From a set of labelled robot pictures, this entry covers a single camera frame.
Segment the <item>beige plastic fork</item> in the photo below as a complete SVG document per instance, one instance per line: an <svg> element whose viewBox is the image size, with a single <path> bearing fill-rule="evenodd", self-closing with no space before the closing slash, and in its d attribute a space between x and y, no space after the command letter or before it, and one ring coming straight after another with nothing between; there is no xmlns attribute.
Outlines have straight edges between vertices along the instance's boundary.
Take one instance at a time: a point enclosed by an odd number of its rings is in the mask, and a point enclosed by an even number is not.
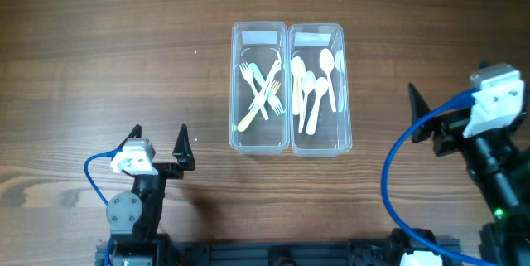
<svg viewBox="0 0 530 266"><path fill-rule="evenodd" d="M262 83L262 89L258 92L258 95L254 97L253 102L249 105L250 109L254 109L258 105L258 101L260 99L267 100L267 89L272 83L272 80L274 79L275 74L281 69L281 57L279 54L277 54L277 59L274 61L267 78Z"/></svg>

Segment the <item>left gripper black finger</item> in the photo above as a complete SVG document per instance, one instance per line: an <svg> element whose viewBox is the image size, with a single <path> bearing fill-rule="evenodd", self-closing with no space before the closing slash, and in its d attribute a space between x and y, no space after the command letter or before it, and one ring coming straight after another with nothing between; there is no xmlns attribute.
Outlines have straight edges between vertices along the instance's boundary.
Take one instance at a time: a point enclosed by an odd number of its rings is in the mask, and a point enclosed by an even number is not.
<svg viewBox="0 0 530 266"><path fill-rule="evenodd" d="M191 150L188 129L185 124L181 125L175 146L172 151L172 156L176 159L176 163L183 170L195 170L195 158Z"/></svg>
<svg viewBox="0 0 530 266"><path fill-rule="evenodd" d="M122 149L126 141L130 138L140 138L142 136L142 126L140 124L136 124L131 132L128 134L128 136L117 146L117 149Z"/></svg>

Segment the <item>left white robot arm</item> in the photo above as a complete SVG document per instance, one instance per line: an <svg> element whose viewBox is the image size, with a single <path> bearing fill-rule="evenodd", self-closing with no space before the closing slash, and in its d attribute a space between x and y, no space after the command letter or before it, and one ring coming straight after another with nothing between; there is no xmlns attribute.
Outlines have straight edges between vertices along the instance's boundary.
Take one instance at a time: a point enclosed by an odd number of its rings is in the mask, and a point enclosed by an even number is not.
<svg viewBox="0 0 530 266"><path fill-rule="evenodd" d="M154 162L156 151L142 137L142 126L131 133L111 154L114 172L133 178L132 189L114 196L107 204L110 238L98 265L182 265L183 256L169 235L160 234L166 182L180 180L195 169L187 127L179 130L172 156L174 162Z"/></svg>

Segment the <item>left clear plastic container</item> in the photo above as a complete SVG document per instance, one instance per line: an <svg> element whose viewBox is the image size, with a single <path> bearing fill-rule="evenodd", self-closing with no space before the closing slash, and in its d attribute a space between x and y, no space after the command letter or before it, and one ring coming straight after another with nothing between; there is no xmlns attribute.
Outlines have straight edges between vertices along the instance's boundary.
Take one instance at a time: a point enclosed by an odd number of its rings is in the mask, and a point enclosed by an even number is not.
<svg viewBox="0 0 530 266"><path fill-rule="evenodd" d="M239 64L256 63L263 78L277 59L281 57L281 69L274 76L281 83L276 96L282 103L284 113L276 115L268 102L260 109L244 132L237 130L238 123L249 112L254 94L243 78ZM287 26L283 22L251 21L237 22L232 29L230 66L229 144L241 154L278 154L287 148L289 123L287 117L288 79ZM255 82L257 91L262 87Z"/></svg>

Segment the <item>yellow plastic fork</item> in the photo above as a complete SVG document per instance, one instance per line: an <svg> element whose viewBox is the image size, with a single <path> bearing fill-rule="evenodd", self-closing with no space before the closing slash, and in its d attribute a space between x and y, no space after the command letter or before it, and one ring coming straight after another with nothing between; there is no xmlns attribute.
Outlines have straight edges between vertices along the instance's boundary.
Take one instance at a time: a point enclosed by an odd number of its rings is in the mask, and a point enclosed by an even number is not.
<svg viewBox="0 0 530 266"><path fill-rule="evenodd" d="M269 97L270 95L275 95L276 92L278 92L280 86L281 86L281 83L278 80L273 80L271 85L267 89L267 96ZM249 109L249 112L243 117L243 119L237 125L237 130L239 132L244 132L248 128L248 126L250 125L250 123L253 121L256 114L258 113L258 111L263 108L266 101L267 100L265 99L260 99L258 101L258 105L254 109Z"/></svg>

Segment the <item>right clear plastic container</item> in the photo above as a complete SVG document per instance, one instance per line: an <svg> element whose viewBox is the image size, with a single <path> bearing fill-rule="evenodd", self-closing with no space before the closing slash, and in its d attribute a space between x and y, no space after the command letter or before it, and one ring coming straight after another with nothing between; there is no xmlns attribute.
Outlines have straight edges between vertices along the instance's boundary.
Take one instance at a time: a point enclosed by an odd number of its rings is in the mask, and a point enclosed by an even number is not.
<svg viewBox="0 0 530 266"><path fill-rule="evenodd" d="M292 74L291 147L300 157L334 157L353 146L345 35L336 23L288 29Z"/></svg>

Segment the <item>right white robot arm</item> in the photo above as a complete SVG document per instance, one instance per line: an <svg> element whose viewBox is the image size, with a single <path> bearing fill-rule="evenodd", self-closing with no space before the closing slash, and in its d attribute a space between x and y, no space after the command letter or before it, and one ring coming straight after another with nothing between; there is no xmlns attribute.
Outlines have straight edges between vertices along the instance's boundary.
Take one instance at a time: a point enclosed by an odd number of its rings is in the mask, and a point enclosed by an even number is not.
<svg viewBox="0 0 530 266"><path fill-rule="evenodd" d="M479 253L497 265L529 263L529 151L512 136L529 116L529 88L507 63L481 62L471 75L477 92L469 108L451 109L420 125L414 143L430 138L438 157L462 154L494 222L479 232Z"/></svg>

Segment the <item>white plastic fork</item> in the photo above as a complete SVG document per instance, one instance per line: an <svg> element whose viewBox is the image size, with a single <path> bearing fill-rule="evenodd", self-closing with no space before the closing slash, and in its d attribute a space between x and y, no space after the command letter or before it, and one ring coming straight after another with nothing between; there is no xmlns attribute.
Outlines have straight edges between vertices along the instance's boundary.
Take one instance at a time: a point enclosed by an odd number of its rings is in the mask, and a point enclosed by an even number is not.
<svg viewBox="0 0 530 266"><path fill-rule="evenodd" d="M258 82L263 87L265 81L263 75L256 63L243 62L239 64L239 68L243 78L248 82L254 95L258 94L255 82Z"/></svg>

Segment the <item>translucent plastic fork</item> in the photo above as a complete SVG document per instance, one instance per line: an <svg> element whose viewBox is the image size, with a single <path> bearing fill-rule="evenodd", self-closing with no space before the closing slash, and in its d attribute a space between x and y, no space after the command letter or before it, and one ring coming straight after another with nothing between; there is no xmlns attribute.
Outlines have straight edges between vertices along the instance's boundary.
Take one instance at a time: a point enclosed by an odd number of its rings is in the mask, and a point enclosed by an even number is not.
<svg viewBox="0 0 530 266"><path fill-rule="evenodd" d="M282 103L276 96L276 92L278 92L280 88L280 83L274 79L276 73L281 69L281 62L276 60L273 63L266 79L263 78L263 75L256 64L251 63L250 68L255 79L262 79L262 89L254 96L249 109L263 109L264 104L268 102L276 115L283 114L284 109Z"/></svg>

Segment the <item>white plastic spoon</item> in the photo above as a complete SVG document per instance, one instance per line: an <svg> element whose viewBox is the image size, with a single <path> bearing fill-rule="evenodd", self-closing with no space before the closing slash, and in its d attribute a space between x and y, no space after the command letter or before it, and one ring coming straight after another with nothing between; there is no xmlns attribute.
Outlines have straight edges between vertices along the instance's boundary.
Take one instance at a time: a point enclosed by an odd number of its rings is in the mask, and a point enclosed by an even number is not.
<svg viewBox="0 0 530 266"><path fill-rule="evenodd" d="M326 94L328 90L328 82L325 77L320 77L316 80L314 91L316 93L315 101L311 110L308 123L306 125L306 133L308 135L314 135L316 132L316 125L318 114L320 110L320 102L322 97Z"/></svg>
<svg viewBox="0 0 530 266"><path fill-rule="evenodd" d="M302 79L306 73L306 67L303 59L300 56L295 56L291 59L291 73L292 76L295 76L298 80L298 108L299 108L299 114L297 115L299 118L299 124L298 124L298 132L302 132L302 119L303 119L303 112L302 112L302 102L303 102L303 96L302 96Z"/></svg>
<svg viewBox="0 0 530 266"><path fill-rule="evenodd" d="M333 89L331 72L335 68L335 59L332 52L324 48L320 51L319 64L322 71L326 74L328 82L328 92L330 97L330 107L332 112L336 112L335 92Z"/></svg>

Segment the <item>clear plastic container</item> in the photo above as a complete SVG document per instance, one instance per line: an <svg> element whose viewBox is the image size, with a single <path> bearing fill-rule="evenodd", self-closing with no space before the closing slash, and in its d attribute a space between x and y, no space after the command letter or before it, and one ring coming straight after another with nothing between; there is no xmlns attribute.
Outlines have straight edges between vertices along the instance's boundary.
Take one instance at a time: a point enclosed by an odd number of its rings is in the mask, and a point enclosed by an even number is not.
<svg viewBox="0 0 530 266"><path fill-rule="evenodd" d="M243 78L239 64L256 63L263 78L277 59L281 57L281 69L274 76L281 83L276 96L282 103L284 113L276 115L268 102L260 109L244 132L237 130L238 123L249 112L254 94ZM232 29L230 66L229 144L241 154L278 154L287 148L289 123L287 117L288 79L287 26L283 22L251 21L237 22ZM255 82L257 91L262 87Z"/></svg>
<svg viewBox="0 0 530 266"><path fill-rule="evenodd" d="M353 146L345 35L336 23L288 29L292 74L291 147L300 157L334 157Z"/></svg>

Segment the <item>yellow plastic spoon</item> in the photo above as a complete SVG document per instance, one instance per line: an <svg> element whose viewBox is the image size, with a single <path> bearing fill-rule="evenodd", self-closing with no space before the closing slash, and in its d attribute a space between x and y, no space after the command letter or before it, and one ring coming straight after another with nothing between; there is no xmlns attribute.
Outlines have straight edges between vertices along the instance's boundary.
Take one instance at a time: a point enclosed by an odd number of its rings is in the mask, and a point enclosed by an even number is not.
<svg viewBox="0 0 530 266"><path fill-rule="evenodd" d="M298 115L299 114L299 108L298 108L298 80L295 76L293 76L292 79L292 94L291 94L291 104L292 104L292 114Z"/></svg>

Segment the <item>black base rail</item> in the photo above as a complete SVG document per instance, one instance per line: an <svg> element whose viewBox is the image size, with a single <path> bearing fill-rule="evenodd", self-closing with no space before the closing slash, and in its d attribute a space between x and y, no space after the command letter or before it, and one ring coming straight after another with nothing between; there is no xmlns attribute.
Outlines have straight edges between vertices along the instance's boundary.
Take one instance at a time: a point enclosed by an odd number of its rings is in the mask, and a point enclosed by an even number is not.
<svg viewBox="0 0 530 266"><path fill-rule="evenodd" d="M96 265L457 265L402 233L340 242L168 244L167 235L143 247L103 243Z"/></svg>

